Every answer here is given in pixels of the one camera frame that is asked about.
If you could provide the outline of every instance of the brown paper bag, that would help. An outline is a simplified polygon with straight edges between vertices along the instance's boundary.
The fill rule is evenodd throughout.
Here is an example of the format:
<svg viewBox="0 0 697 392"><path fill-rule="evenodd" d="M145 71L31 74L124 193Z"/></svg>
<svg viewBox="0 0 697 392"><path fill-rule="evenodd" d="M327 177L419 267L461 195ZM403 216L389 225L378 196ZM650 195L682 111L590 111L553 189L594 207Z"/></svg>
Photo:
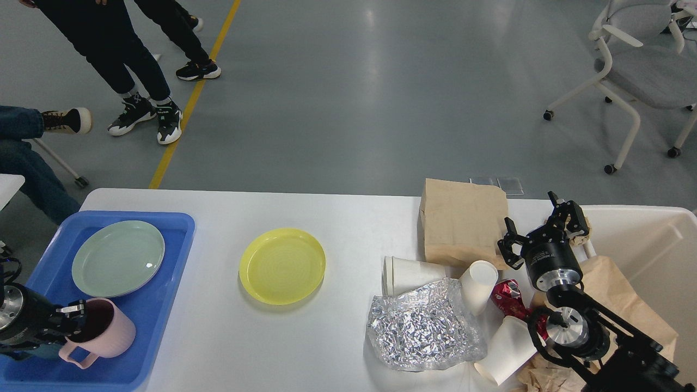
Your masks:
<svg viewBox="0 0 697 392"><path fill-rule="evenodd" d="M506 193L498 187L427 179L420 207L426 261L467 268L486 260L507 269L496 254L507 214Z"/></svg>
<svg viewBox="0 0 697 392"><path fill-rule="evenodd" d="M663 345L661 355L672 361L677 332L639 298L612 259L596 256L581 263L581 269L586 294ZM611 335L610 349L603 362L607 362L616 349ZM518 372L517 378L528 387L528 392L578 392L585 385L573 370L549 363L539 354Z"/></svg>

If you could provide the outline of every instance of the gray chair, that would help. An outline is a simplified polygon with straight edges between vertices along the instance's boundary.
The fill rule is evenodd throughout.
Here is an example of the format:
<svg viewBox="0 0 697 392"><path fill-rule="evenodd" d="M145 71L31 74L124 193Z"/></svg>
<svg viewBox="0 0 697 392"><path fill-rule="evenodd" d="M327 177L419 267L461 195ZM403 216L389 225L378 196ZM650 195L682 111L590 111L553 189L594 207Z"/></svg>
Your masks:
<svg viewBox="0 0 697 392"><path fill-rule="evenodd" d="M697 102L697 61L680 54L684 38L675 23L678 19L697 14L697 11L686 9L672 14L671 4L674 2L610 0L588 34L602 54L595 61L598 73L551 103L543 115L545 120L551 121L557 106L591 86L605 94L606 102L616 102L626 110L634 123L615 163L605 166L607 174L622 167L641 123L637 111L618 92L658 109L688 107ZM666 26L675 39L675 49L644 45L640 41L658 36ZM697 110L692 112L673 148L668 150L669 157L681 154L680 148L696 121Z"/></svg>

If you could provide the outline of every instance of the red can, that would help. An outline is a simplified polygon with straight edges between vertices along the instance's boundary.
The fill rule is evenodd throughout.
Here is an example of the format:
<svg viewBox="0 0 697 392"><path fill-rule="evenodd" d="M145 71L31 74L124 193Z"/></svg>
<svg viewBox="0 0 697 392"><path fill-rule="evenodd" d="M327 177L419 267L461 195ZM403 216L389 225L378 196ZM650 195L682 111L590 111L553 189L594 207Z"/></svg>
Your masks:
<svg viewBox="0 0 697 392"><path fill-rule="evenodd" d="M513 316L528 322L532 310L527 309L523 304L523 296L515 279L507 279L497 283L491 292L491 300L497 308L501 309L504 316ZM543 340L549 337L547 316L540 317L537 322L537 333L542 336Z"/></svg>

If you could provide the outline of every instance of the person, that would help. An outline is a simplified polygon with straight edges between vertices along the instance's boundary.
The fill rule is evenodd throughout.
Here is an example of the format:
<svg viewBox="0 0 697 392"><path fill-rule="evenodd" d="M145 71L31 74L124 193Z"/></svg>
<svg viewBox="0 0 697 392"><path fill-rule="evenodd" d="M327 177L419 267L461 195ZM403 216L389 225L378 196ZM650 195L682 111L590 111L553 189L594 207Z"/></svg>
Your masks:
<svg viewBox="0 0 697 392"><path fill-rule="evenodd" d="M179 79L197 81L220 76L220 67L208 56L194 34L194 31L203 28L204 21L201 18L191 15L175 0L135 0L135 3L189 58L189 62L176 71Z"/></svg>
<svg viewBox="0 0 697 392"><path fill-rule="evenodd" d="M133 30L123 0L105 5L101 1L19 0L39 8L123 99L123 112L107 128L110 135L125 135L136 124L157 117L158 143L175 142L181 136L182 112L170 97L162 69ZM140 95L126 66L150 93L155 106Z"/></svg>
<svg viewBox="0 0 697 392"><path fill-rule="evenodd" d="M36 109L0 105L0 173L24 177L20 191L60 225L76 213L80 204L66 192L51 167L24 139L44 132L83 135L92 128L92 116L84 107L40 113Z"/></svg>

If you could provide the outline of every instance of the aluminum foil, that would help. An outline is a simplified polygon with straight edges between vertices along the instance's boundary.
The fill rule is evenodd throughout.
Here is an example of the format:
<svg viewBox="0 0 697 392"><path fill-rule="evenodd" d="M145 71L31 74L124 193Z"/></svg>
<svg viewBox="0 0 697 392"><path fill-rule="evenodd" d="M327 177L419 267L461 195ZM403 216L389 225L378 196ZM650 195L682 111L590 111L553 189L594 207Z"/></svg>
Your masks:
<svg viewBox="0 0 697 392"><path fill-rule="evenodd" d="M445 278L400 296L375 296L366 334L387 367L444 370L487 356L479 324L457 279Z"/></svg>

